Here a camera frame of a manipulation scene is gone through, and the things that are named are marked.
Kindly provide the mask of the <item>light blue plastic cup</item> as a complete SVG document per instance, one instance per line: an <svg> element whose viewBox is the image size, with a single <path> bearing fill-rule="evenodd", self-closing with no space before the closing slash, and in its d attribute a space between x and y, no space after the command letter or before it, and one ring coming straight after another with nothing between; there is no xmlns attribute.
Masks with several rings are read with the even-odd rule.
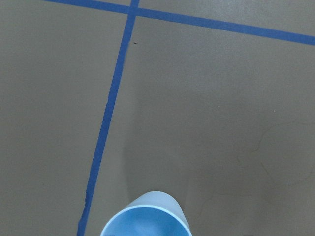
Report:
<svg viewBox="0 0 315 236"><path fill-rule="evenodd" d="M116 213L102 236L190 236L189 224L179 203L161 191L147 192Z"/></svg>

